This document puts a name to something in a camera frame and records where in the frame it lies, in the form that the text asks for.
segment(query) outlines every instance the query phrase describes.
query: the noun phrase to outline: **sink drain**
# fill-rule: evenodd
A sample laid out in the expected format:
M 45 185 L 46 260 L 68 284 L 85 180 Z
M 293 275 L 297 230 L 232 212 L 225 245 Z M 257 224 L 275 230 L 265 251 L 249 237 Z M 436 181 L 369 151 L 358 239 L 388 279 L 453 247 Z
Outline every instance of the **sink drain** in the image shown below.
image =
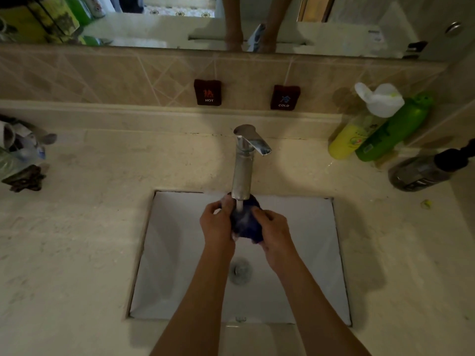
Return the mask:
M 229 266 L 229 280 L 235 285 L 246 285 L 252 276 L 252 266 L 243 257 L 237 257 Z

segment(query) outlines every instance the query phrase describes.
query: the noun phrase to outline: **running water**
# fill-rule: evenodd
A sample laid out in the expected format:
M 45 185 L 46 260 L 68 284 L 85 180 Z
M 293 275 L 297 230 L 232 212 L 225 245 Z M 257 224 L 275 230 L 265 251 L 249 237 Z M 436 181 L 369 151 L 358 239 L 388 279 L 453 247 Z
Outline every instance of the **running water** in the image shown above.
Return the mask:
M 243 201 L 236 200 L 236 211 L 242 212 L 243 210 Z

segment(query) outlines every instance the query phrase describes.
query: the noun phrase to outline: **white rectangular sink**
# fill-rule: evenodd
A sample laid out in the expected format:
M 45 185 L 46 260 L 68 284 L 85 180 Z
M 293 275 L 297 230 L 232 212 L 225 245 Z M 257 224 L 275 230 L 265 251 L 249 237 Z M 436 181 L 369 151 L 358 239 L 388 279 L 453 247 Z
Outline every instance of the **white rectangular sink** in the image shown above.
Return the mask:
M 285 215 L 295 247 L 341 319 L 351 325 L 331 199 L 256 195 L 263 209 Z M 130 316 L 170 319 L 180 304 L 204 247 L 199 218 L 216 195 L 156 192 L 140 259 Z M 247 260 L 244 285 L 228 278 L 223 322 L 294 323 L 279 279 L 264 251 L 251 240 L 236 242 L 233 260 Z

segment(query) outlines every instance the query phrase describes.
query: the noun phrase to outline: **red chinese character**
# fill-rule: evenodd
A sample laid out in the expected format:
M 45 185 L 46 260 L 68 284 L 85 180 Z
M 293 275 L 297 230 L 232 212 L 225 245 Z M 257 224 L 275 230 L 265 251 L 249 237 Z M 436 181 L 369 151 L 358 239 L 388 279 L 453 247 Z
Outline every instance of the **red chinese character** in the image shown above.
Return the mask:
M 205 90 L 205 98 L 212 99 L 214 97 L 213 92 L 210 89 Z

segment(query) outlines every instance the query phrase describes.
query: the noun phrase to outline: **green bottle cap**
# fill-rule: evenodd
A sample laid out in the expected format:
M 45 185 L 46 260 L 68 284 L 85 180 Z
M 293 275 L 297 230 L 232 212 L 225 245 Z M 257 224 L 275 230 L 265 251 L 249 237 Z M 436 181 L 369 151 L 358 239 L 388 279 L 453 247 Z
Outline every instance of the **green bottle cap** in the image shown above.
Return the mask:
M 422 109 L 430 109 L 434 106 L 434 98 L 428 92 L 419 92 L 417 95 L 411 98 L 412 102 L 418 105 Z

